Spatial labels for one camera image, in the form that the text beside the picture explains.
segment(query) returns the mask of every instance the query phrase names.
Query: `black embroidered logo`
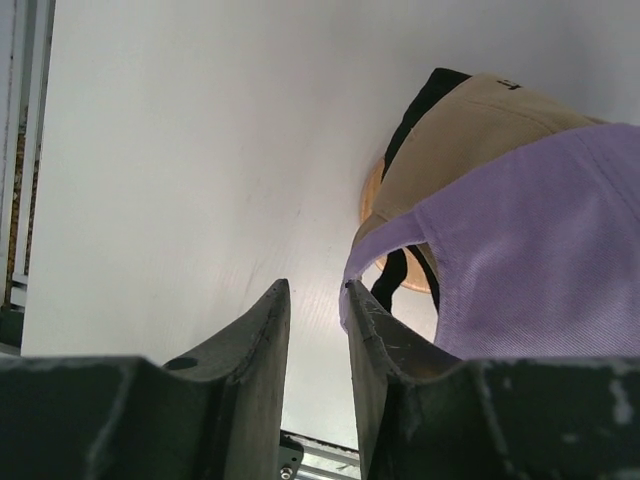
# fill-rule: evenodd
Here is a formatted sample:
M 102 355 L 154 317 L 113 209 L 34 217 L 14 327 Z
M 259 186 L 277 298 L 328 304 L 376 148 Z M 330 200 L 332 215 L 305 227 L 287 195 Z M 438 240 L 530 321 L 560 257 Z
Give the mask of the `black embroidered logo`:
M 509 87 L 509 90 L 517 90 L 519 88 L 522 88 L 522 85 L 518 85 L 515 82 L 511 82 L 509 80 L 498 80 L 498 83 L 500 85 L 504 85 L 505 87 Z

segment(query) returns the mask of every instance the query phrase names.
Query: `tan cap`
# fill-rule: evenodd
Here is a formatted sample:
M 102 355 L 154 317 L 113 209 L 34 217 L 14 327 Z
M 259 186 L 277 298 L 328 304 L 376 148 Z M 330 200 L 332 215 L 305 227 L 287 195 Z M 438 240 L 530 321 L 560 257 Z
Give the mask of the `tan cap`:
M 440 100 L 409 133 L 354 245 L 474 168 L 554 133 L 597 123 L 604 122 L 500 77 L 471 77 Z M 418 248 L 437 275 L 429 247 Z

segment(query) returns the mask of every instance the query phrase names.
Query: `purple fabric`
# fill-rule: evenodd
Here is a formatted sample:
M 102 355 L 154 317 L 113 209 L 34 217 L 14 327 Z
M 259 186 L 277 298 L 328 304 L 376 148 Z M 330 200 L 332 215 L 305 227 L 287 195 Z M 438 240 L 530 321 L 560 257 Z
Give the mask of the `purple fabric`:
M 640 353 L 640 128 L 570 130 L 475 169 L 367 235 L 344 283 L 428 243 L 435 344 L 460 358 Z

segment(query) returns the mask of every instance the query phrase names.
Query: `bolt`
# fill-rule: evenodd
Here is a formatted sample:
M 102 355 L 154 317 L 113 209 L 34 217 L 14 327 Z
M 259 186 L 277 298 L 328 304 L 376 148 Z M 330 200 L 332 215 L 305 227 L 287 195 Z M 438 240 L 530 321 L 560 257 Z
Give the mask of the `bolt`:
M 280 478 L 282 480 L 291 480 L 292 475 L 293 470 L 291 469 L 291 467 L 282 467 L 280 469 Z

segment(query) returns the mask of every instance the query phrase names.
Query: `wooden plate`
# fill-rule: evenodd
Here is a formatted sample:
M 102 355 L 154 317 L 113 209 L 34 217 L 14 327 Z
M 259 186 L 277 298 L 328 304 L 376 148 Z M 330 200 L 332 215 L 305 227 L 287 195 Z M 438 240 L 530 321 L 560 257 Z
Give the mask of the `wooden plate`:
M 376 198 L 376 194 L 380 189 L 380 183 L 382 182 L 383 170 L 384 159 L 381 158 L 378 163 L 376 163 L 375 167 L 373 167 L 373 170 L 369 174 L 369 178 L 367 178 L 367 182 L 364 185 L 364 189 L 362 190 L 362 199 L 360 201 L 360 223 L 363 223 L 369 215 L 371 215 L 373 200 Z M 408 275 L 405 281 L 402 282 L 402 286 L 417 292 L 431 293 L 422 267 L 411 252 L 406 248 L 403 250 L 407 257 Z M 376 266 L 382 270 L 386 262 L 387 257 L 379 258 L 376 260 Z

